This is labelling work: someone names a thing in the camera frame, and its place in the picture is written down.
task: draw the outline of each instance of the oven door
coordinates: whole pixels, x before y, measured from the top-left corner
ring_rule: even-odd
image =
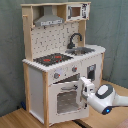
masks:
[[[55,83],[49,87],[49,123],[88,117],[89,109],[76,103],[78,81]]]

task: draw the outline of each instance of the oven handle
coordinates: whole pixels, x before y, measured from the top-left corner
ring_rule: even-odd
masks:
[[[61,88],[61,90],[67,90],[67,91],[70,91],[70,90],[76,90],[78,88],[78,86],[77,85],[74,85],[73,87],[63,87],[63,88]]]

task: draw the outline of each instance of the backsplash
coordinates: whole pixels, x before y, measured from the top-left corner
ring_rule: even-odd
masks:
[[[33,28],[31,31],[33,59],[66,50],[71,35],[78,33],[78,28],[79,22]],[[73,38],[73,43],[78,46],[77,35]]]

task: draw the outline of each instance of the toy sink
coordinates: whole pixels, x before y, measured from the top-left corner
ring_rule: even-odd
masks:
[[[87,54],[87,53],[94,52],[94,51],[95,51],[94,49],[90,49],[86,47],[77,47],[73,49],[68,49],[65,51],[65,53],[79,56],[79,55]]]

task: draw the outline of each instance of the faucet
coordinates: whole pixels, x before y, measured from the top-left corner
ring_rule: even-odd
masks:
[[[70,38],[70,43],[68,44],[67,48],[68,49],[72,49],[73,47],[75,47],[75,44],[73,44],[72,39],[75,35],[79,35],[80,36],[80,41],[82,41],[82,35],[80,33],[74,33],[71,38]]]

